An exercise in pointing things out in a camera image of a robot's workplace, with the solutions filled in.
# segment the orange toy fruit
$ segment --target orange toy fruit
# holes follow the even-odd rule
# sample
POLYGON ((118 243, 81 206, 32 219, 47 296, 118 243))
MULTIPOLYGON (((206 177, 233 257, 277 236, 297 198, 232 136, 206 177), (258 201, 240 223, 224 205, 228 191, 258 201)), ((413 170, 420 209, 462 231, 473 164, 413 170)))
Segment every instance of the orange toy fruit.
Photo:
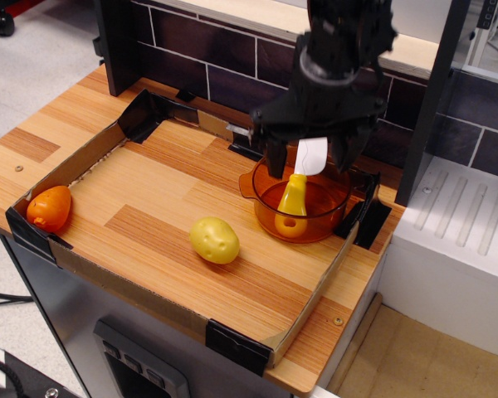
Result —
POLYGON ((65 225, 71 200, 68 187, 46 189, 27 206, 27 221, 46 232, 55 232, 65 225))

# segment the dark brick tile wall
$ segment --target dark brick tile wall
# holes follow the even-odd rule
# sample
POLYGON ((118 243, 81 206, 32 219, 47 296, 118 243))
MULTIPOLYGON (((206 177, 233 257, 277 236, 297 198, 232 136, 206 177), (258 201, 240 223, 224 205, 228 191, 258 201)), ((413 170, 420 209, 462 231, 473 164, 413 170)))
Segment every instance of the dark brick tile wall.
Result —
MULTIPOLYGON (((145 77, 247 113, 287 89, 294 42, 150 0, 133 9, 145 77)), ((436 155, 498 175, 498 85, 466 74, 452 83, 436 155)), ((370 69, 354 82, 388 102, 364 153, 403 167, 427 81, 386 71, 377 84, 370 69)))
POLYGON ((364 155, 392 166, 404 167, 413 131, 381 120, 371 134, 364 155))
POLYGON ((498 83, 456 72, 436 155, 498 176, 498 83))
POLYGON ((287 87, 291 78, 293 46, 259 39, 256 43, 258 79, 287 87))
POLYGON ((415 129, 425 93, 425 85, 393 79, 385 119, 407 129, 415 129))
POLYGON ((155 44, 195 60, 255 74, 255 37, 222 27, 151 9, 155 44))
POLYGON ((208 67, 210 100, 235 109, 255 109, 286 92, 229 70, 208 67))
POLYGON ((498 133, 485 130, 471 166, 498 176, 498 133))
POLYGON ((461 73, 448 115, 498 130, 498 83, 461 73))
POLYGON ((208 97, 207 66, 158 48, 139 44, 142 76, 165 85, 208 97))
POLYGON ((436 155, 459 164, 469 164, 482 128, 450 118, 442 118, 442 124, 437 128, 440 133, 436 155))

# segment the orange plastic bowl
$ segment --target orange plastic bowl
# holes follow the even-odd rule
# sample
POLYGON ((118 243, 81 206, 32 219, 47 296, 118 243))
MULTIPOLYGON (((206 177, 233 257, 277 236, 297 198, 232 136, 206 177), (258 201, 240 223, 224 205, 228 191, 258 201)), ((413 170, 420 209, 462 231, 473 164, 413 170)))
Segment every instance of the orange plastic bowl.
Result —
POLYGON ((338 173, 333 164, 327 163, 323 172, 308 176, 306 216, 293 216, 277 210, 292 173, 293 167, 287 163, 282 179, 271 177, 266 159, 263 158, 251 172, 240 176, 240 192, 245 198, 255 200, 256 218, 276 238, 292 243, 323 240, 332 235, 335 227, 343 220, 351 193, 349 173, 338 173), (305 232, 293 238, 282 235, 275 227, 277 215, 288 217, 292 223, 306 220, 305 232))

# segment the wood grain surface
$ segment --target wood grain surface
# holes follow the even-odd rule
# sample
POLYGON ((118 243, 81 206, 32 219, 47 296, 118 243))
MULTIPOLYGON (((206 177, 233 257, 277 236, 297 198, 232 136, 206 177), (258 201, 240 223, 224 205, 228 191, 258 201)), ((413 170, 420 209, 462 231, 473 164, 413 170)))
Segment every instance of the wood grain surface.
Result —
MULTIPOLYGON (((6 209, 116 120, 143 88, 175 95, 142 79, 112 97, 102 66, 0 139, 0 232, 10 234, 6 209)), ((202 99, 193 105, 249 125, 247 115, 202 99)), ((95 273, 116 275, 140 289, 123 299, 149 313, 155 315, 146 298, 164 298, 270 342, 295 321, 343 240, 292 245, 269 236, 238 188, 239 176, 254 162, 227 147, 199 129, 163 122, 143 144, 126 143, 71 187, 71 216, 58 235, 96 265, 73 272, 89 280, 95 273), (242 247, 233 263, 213 265, 193 251, 188 232, 203 216, 221 217, 238 234, 242 247)), ((314 388, 402 215, 393 204, 399 171, 360 163, 383 169, 380 197, 393 211, 370 250, 353 246, 285 356, 266 370, 265 378, 298 396, 314 388), (336 318, 344 323, 336 325, 336 318)))

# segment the black tape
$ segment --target black tape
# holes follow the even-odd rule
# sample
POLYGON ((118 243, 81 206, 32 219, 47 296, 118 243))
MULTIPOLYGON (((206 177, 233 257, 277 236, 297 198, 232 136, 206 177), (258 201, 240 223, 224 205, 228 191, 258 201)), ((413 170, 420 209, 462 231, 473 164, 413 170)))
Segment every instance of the black tape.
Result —
POLYGON ((198 112, 162 95, 144 89, 133 99, 117 122, 125 137, 134 143, 142 143, 167 119, 177 119, 198 124, 198 112))
POLYGON ((54 240, 69 250, 73 247, 59 236, 43 231, 33 224, 30 224, 13 207, 7 209, 6 219, 15 242, 39 257, 42 257, 44 260, 50 261, 55 266, 57 266, 57 262, 50 249, 50 240, 54 240))
POLYGON ((206 345, 215 352, 258 376, 264 374, 271 349, 211 319, 207 324, 206 345))
POLYGON ((186 90, 180 90, 177 95, 175 95, 175 98, 179 98, 180 100, 184 102, 190 102, 196 98, 195 94, 192 94, 190 91, 186 90))
POLYGON ((354 244, 368 250, 388 218, 391 207, 385 206, 378 199, 380 173, 361 173, 365 178, 365 200, 356 203, 349 214, 334 229, 334 233, 346 239, 356 221, 359 221, 358 235, 354 244))
POLYGON ((258 162, 263 157, 261 153, 253 151, 251 148, 246 147, 245 145, 239 145, 237 143, 232 143, 231 145, 229 145, 229 150, 242 155, 245 158, 254 160, 255 162, 258 162))

